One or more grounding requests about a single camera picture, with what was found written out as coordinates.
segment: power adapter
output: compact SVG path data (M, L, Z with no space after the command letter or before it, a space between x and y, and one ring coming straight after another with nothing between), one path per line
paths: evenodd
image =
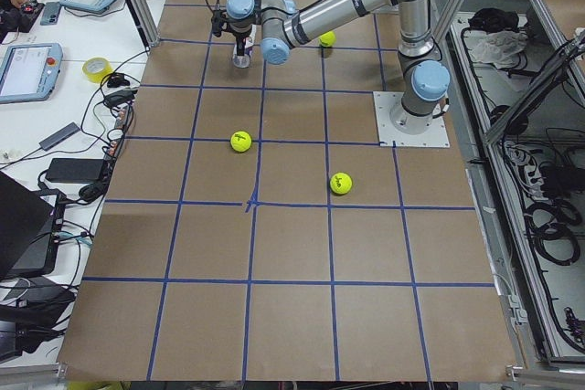
M106 85L110 88L116 88L121 86L130 86L130 81L126 79L126 76L121 72L112 73L108 78Z
M115 91L114 93L110 93L103 98L103 105L109 109L113 109L114 107L118 107L119 105L133 100L135 94L136 90Z

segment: tennis ball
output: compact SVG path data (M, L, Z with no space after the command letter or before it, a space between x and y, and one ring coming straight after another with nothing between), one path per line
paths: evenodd
M252 138L246 132L234 132L229 143L234 151L244 153L252 146Z
M333 31L325 32L322 36L319 37L319 43L323 47L331 47L335 44L336 40L337 37Z
M349 191L351 191L351 186L353 182L351 181L351 177L346 173L337 173L331 180L329 180L329 187L331 190L338 195L345 195Z

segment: power strip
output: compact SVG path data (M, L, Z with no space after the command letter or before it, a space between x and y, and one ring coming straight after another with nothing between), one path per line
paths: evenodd
M122 135L119 138L110 141L110 146L103 155L103 160L110 161L116 160L118 158L118 155L120 154L120 140L125 135L124 130L127 128L126 125L128 123L129 116L130 112L128 106L118 111L118 116L116 117L116 121L113 124L113 130L120 130Z

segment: blue tape grid line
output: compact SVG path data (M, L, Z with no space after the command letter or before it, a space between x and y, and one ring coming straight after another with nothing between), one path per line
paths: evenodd
M324 115L324 149L325 149L325 181L328 181L331 176L331 164L329 160L329 124L327 116L327 81L325 78L325 59L324 50L320 49L321 55L321 81L323 82L323 115ZM331 192L327 191L327 235L329 239L329 276L331 279L331 322L333 330L333 354L334 354L334 368L335 380L341 381L341 373L339 368L339 343L337 340L337 308L335 304L335 252L334 252L334 237L333 237L333 216L331 209Z
M419 325L420 335L420 347L422 348L422 359L424 361L424 368L427 374L427 383L429 388L433 388L431 365L429 363L429 353L427 352L427 343L424 338L424 329L422 325L422 316L420 315L420 301L419 293L417 290L416 277L414 274L414 264L412 261L412 250L410 248L410 237L409 237L409 226L406 218L406 209L404 208L404 198L402 196L402 185L400 182L400 169L399 169L399 158L396 152L396 145L392 147L392 157L394 159L394 171L396 173L396 182L399 190L399 201L400 201L400 215L402 217L402 228L404 229L404 240L406 243L406 250L409 259L409 270L410 270L410 281L412 282L412 293L414 295L414 307L417 314L417 324Z
M109 276L84 276L89 282L128 283L221 283L228 285L322 285L336 287L405 287L405 288L494 288L491 282L418 282L369 281L369 280L275 280L275 279L192 279L192 278L127 278Z
M132 199L107 199L108 204L146 204L146 205L192 205L192 206L243 206L241 202L231 201L188 201L188 200L132 200ZM475 211L469 206L374 206L374 205L334 205L334 204L310 204L310 203L276 203L261 201L252 196L247 205L274 206L274 207L322 207L331 209L362 209L362 210L452 210L452 211Z
M203 89L203 90L256 90L261 91L260 87L251 87L251 86L201 86L195 84L141 84L140 87L150 87L153 89ZM267 87L265 88L266 91L308 91L308 92L315 92L320 93L321 89L287 89L287 88L278 88L278 87ZM328 93L347 93L347 94L355 94L355 95L371 95L371 91L363 91L363 90L328 90Z
M211 34L211 31L209 31L209 39L208 39L209 42L211 42L212 37L213 37L213 35ZM211 50L211 45L207 46L207 53L205 55L205 62L203 65L203 71L201 73L201 83L203 83L203 80L205 79L205 75L206 75L206 71L207 71L207 64L209 62L210 50ZM154 327L153 344L152 344L152 348L151 348L150 359L148 362L148 371L146 373L146 380L147 381L151 381L152 376L153 376L154 361L155 361L155 357L156 357L156 346L158 344L158 335L160 332L161 321L163 319L163 311L165 308L166 287L168 285L168 279L169 279L169 274L170 274L170 270L171 270L171 263L173 261L173 251L175 249L176 233L177 233L177 229L178 229L179 218L181 216L181 207L182 207L181 202L183 201L183 198L185 195L186 179L187 179L188 170L189 170L189 163L191 162L191 153L193 152L193 143L194 143L193 138L195 138L195 130L197 127L197 116L199 114L199 107L200 107L200 103L201 103L201 94L202 93L203 93L203 89L200 89L198 100L197 100L197 106L195 108L195 115L193 117L193 125L191 127L191 138L192 139L189 140L189 147L187 149L186 160L185 160L185 169L183 172L183 180L181 182L181 191L179 193L179 200L178 200L179 202L177 203L177 207L176 207L175 223L173 225L173 235L171 236L171 245L169 247L167 260L166 260L165 279L164 279L163 287L161 290L161 299L160 299L159 304L158 304L158 313L156 314L156 325Z
M256 220L258 218L258 191L260 188L260 177L261 177L261 164L262 164L262 128L264 119L264 100L265 100L265 89L266 86L266 61L262 63L262 90L261 90L261 101L260 101L260 117L258 127L258 158L256 161L256 176L254 180L254 189L250 196L250 200L247 203L246 212L251 208L252 212L252 225L250 235L250 257L248 260L248 287L246 290L246 314L244 321L244 346L243 346L243 360L241 366L241 381L246 382L248 375L248 341L250 339L250 303L252 295L252 277L254 267L254 247L256 243Z
M188 45L205 45L205 46L233 46L232 43L226 43L223 41L200 41L200 40L189 40L184 38L169 38L169 37L161 37L161 41L168 41L169 43L184 43ZM319 46L315 45L304 45L303 48L306 49L318 49ZM380 48L380 47L354 47L354 46L335 46L335 50L362 50L362 51L372 51L372 52L396 52L398 50L395 48Z

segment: roll of tape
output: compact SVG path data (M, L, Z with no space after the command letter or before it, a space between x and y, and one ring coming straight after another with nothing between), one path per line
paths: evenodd
M83 73L91 82L99 84L106 75L112 72L112 65L106 58L91 58L83 63Z

